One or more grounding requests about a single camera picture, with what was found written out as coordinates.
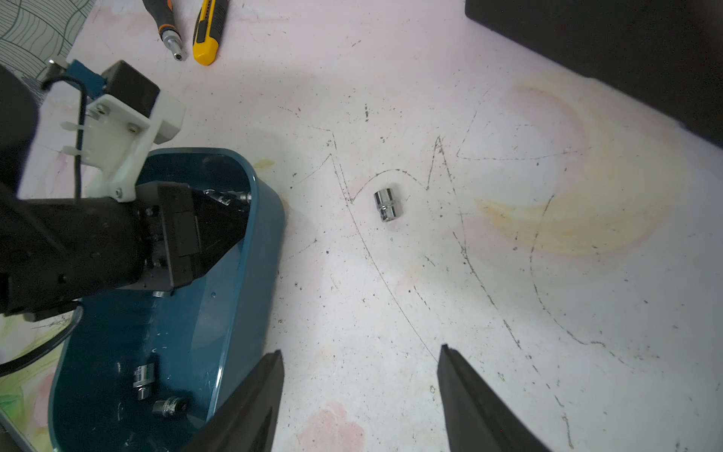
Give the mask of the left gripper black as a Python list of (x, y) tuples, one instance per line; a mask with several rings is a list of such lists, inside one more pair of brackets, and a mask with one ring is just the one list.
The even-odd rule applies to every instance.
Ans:
[(203, 277), (246, 235), (250, 205), (185, 184), (137, 198), (29, 200), (1, 189), (1, 312), (51, 316), (105, 290), (171, 291)]

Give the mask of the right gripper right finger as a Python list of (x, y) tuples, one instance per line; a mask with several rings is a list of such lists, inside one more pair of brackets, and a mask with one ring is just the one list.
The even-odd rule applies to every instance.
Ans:
[(452, 451), (550, 451), (457, 350), (441, 347), (437, 375)]

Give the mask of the teal plastic storage tray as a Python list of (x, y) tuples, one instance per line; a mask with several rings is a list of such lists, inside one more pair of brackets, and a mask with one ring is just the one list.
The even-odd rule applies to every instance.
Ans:
[[(179, 451), (263, 355), (285, 224), (277, 193), (243, 156), (219, 148), (156, 150), (140, 180), (250, 192), (246, 235), (169, 296), (111, 290), (84, 299), (49, 402), (58, 451)], [(134, 371), (145, 363), (156, 365), (156, 384), (138, 400)], [(183, 418), (152, 415), (154, 401), (174, 396), (190, 399)]]

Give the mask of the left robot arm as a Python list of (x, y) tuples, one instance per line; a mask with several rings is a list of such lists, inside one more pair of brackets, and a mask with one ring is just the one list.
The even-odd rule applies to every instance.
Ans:
[(67, 198), (19, 195), (40, 109), (1, 73), (1, 314), (68, 326), (1, 362), (3, 375), (63, 343), (68, 367), (140, 365), (177, 382), (242, 382), (261, 357), (273, 265), (252, 273), (263, 192), (250, 164), (216, 148), (169, 148), (185, 106), (125, 62), (101, 75), (60, 68), (81, 103), (65, 122)]

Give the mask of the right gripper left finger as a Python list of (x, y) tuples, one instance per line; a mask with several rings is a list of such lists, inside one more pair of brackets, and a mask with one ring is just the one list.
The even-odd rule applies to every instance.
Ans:
[(265, 354), (184, 451), (270, 451), (284, 388), (282, 352)]

